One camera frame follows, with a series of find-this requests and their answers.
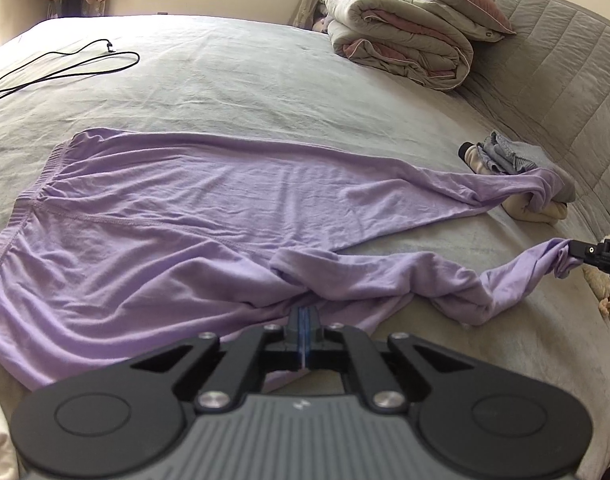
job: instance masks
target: mattress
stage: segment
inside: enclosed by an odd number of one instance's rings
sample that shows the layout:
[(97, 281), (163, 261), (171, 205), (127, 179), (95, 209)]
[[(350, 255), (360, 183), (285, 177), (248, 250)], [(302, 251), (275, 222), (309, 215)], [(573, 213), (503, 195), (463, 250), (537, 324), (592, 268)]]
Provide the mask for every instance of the mattress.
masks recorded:
[[(73, 51), (98, 38), (108, 38), (117, 50), (137, 51), (141, 62), (112, 75), (37, 84), (0, 102), (0, 230), (15, 197), (32, 184), (54, 145), (93, 126), (310, 142), (456, 172), (469, 171), (457, 155), (461, 143), (482, 140), (494, 127), (457, 95), (336, 56), (323, 34), (220, 18), (51, 20), (0, 49), (0, 75), (48, 50)], [(96, 48), (101, 53), (105, 47)], [(69, 63), (42, 60), (23, 79)], [(496, 208), (347, 252), (431, 250), (480, 271), (556, 236), (595, 239), (572, 208), (555, 227), (517, 222)], [(580, 269), (564, 281), (547, 276), (525, 301), (478, 328), (447, 319), (416, 298), (375, 336), (401, 330), (571, 392), (594, 422), (580, 477), (597, 480), (610, 464), (610, 325)], [(340, 391), (338, 377), (324, 372), (281, 389)], [(22, 387), (0, 368), (0, 402), (7, 415), (22, 395)]]

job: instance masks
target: bedding stack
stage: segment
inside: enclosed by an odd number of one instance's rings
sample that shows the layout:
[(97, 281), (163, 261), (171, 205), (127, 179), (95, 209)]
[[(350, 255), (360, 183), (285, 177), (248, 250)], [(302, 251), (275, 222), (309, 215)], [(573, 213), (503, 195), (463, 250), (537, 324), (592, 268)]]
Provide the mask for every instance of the bedding stack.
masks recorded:
[(451, 90), (469, 73), (473, 41), (514, 34), (493, 0), (325, 0), (336, 54)]

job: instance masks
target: gray folded garment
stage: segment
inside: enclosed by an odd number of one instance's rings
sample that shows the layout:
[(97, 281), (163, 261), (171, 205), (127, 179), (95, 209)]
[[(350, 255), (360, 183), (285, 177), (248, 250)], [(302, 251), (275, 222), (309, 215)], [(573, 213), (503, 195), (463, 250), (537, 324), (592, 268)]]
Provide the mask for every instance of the gray folded garment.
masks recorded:
[(549, 160), (540, 146), (510, 140), (494, 130), (485, 142), (479, 142), (478, 151), (485, 154), (481, 155), (483, 163), (494, 173), (518, 174), (536, 168), (554, 171), (563, 181), (563, 189), (554, 200), (564, 203), (576, 200), (576, 184), (572, 176)]

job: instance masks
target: white logo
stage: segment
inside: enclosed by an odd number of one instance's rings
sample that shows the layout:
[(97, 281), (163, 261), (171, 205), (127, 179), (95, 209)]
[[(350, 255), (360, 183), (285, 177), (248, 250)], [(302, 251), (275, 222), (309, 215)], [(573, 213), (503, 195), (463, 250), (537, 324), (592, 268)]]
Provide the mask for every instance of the white logo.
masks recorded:
[(311, 406), (311, 402), (309, 402), (309, 400), (305, 400), (305, 399), (301, 399), (301, 400), (297, 400), (296, 402), (293, 402), (291, 404), (293, 407), (295, 407), (297, 410), (306, 410), (307, 408), (309, 408)]

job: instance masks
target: black cable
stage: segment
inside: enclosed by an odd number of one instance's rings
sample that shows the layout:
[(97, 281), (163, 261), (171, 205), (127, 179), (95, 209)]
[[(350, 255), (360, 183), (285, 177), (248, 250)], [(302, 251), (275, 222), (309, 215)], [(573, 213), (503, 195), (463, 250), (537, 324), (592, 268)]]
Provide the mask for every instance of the black cable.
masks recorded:
[[(44, 54), (41, 54), (38, 57), (35, 57), (34, 59), (28, 61), (27, 63), (16, 67), (14, 70), (10, 70), (9, 72), (7, 72), (6, 74), (2, 75), (0, 77), (0, 82), (5, 79), (6, 77), (10, 76), (11, 74), (18, 72), (19, 70), (22, 70), (23, 68), (25, 68), (26, 66), (38, 61), (39, 59), (41, 59), (42, 57), (45, 56), (49, 56), (50, 54), (58, 54), (59, 56), (74, 56), (76, 54), (80, 54), (83, 50), (85, 50), (87, 47), (89, 47), (90, 45), (93, 45), (95, 43), (99, 43), (101, 41), (105, 41), (107, 43), (108, 46), (108, 51), (101, 54), (100, 56), (95, 56), (92, 57), (90, 59), (86, 59), (83, 61), (80, 61), (76, 64), (67, 66), (65, 68), (61, 68), (60, 70), (56, 70), (54, 72), (50, 72), (47, 75), (44, 75), (42, 77), (39, 77), (37, 79), (34, 79), (32, 81), (29, 81), (27, 83), (21, 83), (19, 85), (16, 86), (11, 86), (9, 88), (0, 88), (0, 94), (2, 93), (3, 95), (0, 96), (0, 100), (3, 99), (4, 97), (7, 97), (10, 94), (13, 94), (14, 92), (17, 92), (19, 90), (22, 90), (23, 88), (27, 88), (30, 85), (33, 85), (35, 83), (41, 83), (43, 81), (50, 81), (52, 79), (60, 79), (60, 78), (64, 78), (64, 77), (74, 77), (74, 76), (79, 76), (79, 75), (101, 75), (101, 74), (112, 74), (115, 72), (121, 72), (123, 70), (126, 70), (128, 68), (133, 67), (134, 65), (136, 65), (140, 60), (141, 60), (141, 56), (138, 54), (138, 52), (134, 52), (133, 50), (124, 50), (122, 52), (117, 52), (114, 50), (114, 46), (112, 46), (112, 42), (103, 38), (101, 40), (94, 40), (91, 41), (90, 43), (88, 43), (85, 46), (82, 46), (81, 48), (79, 48), (77, 51), (75, 52), (58, 52), (56, 50), (52, 50), (50, 52), (45, 52)], [(136, 59), (134, 59), (130, 64), (127, 64), (125, 66), (120, 66), (119, 68), (111, 68), (108, 70), (96, 70), (94, 72), (75, 72), (73, 74), (63, 74), (63, 72), (66, 72), (67, 70), (71, 70), (73, 68), (100, 60), (100, 59), (105, 59), (108, 57), (112, 57), (112, 56), (120, 56), (122, 54), (134, 54), (136, 56)]]

